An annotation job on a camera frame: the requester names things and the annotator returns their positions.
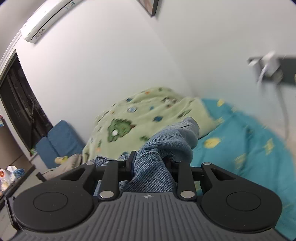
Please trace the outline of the leaf wall painting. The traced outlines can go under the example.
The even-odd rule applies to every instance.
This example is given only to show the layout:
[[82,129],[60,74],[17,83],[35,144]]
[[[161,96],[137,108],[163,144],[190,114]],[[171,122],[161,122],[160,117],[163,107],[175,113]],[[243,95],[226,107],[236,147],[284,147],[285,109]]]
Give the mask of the leaf wall painting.
[[158,6],[161,0],[137,0],[140,5],[145,9],[150,17],[157,14]]

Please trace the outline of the teal patterned bed sheet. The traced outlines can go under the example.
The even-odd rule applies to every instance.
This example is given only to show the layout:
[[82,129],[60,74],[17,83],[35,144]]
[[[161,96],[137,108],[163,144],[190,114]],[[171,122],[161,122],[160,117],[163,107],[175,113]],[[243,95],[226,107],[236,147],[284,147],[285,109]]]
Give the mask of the teal patterned bed sheet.
[[284,140],[223,100],[203,103],[217,128],[198,140],[191,166],[211,162],[275,192],[283,205],[276,230],[295,240],[295,165]]

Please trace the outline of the green cartoon fleece blanket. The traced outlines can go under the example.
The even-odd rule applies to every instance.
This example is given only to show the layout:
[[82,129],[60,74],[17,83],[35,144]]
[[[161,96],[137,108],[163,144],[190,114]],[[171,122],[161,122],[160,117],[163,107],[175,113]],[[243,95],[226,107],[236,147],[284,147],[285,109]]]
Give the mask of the green cartoon fleece blanket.
[[155,133],[186,117],[192,117],[199,125],[200,138],[217,127],[197,97],[184,97],[167,87],[130,95],[96,117],[82,151],[83,162],[97,156],[117,159],[136,151]]

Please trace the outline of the blue denim jeans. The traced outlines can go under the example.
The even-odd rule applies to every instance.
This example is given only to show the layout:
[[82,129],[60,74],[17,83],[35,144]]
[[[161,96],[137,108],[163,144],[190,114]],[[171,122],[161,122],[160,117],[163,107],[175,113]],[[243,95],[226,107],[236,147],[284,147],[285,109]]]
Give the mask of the blue denim jeans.
[[156,133],[139,149],[132,163],[134,177],[130,181],[121,181],[119,192],[175,193],[177,184],[164,160],[191,163],[198,135],[199,126],[192,117]]

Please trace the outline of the dark window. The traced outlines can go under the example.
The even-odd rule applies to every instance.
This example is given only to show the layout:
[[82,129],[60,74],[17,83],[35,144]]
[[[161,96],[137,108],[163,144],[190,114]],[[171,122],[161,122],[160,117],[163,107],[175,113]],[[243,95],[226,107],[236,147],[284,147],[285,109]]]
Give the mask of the dark window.
[[16,51],[1,75],[1,101],[16,133],[32,151],[53,125],[33,93]]

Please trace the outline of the white wall air conditioner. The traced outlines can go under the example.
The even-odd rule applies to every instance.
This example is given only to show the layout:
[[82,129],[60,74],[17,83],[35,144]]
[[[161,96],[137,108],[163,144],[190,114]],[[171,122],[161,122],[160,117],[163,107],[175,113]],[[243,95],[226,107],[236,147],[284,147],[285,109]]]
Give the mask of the white wall air conditioner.
[[22,35],[29,43],[36,44],[60,18],[81,1],[45,1],[22,28]]

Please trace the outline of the blue sofa chair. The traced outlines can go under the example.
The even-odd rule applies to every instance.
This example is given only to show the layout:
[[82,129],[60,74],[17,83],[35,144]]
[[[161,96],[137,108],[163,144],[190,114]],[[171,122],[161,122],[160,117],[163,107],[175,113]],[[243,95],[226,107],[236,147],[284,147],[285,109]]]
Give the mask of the blue sofa chair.
[[48,169],[58,167],[55,163],[57,157],[70,157],[81,154],[85,147],[84,142],[66,121],[59,121],[36,144],[35,149]]

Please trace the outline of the beige cloth on sofa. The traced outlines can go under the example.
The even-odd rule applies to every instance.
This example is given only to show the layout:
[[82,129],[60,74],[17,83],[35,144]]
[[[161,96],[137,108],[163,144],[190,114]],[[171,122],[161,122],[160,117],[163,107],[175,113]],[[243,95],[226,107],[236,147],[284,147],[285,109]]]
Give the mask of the beige cloth on sofa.
[[82,164],[82,155],[74,154],[68,157],[67,161],[61,165],[58,165],[56,168],[51,168],[44,172],[42,175],[46,180],[53,179],[65,172],[68,172]]

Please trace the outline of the white plastic bag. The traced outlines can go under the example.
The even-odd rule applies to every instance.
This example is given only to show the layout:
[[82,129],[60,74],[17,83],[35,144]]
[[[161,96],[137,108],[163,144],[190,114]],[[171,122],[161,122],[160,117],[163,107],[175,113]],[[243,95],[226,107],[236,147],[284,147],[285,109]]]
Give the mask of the white plastic bag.
[[1,191],[6,191],[15,180],[24,174],[24,168],[19,169],[16,166],[8,166],[7,169],[1,169]]

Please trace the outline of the grey wall socket panel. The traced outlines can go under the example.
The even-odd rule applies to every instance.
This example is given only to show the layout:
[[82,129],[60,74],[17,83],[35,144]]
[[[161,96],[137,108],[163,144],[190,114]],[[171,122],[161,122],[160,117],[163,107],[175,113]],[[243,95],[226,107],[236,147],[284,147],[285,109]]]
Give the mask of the grey wall socket panel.
[[279,83],[295,87],[295,56],[277,56],[277,60],[271,63],[265,63],[262,58],[250,57],[247,60],[257,84]]

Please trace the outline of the white power adapter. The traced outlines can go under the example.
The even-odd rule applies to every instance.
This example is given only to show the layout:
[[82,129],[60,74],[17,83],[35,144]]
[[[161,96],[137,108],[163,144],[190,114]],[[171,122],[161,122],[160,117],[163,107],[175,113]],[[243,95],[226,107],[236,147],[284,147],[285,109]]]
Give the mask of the white power adapter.
[[272,77],[274,73],[280,68],[280,62],[274,51],[271,51],[262,57],[262,63],[265,67],[265,75],[267,77]]

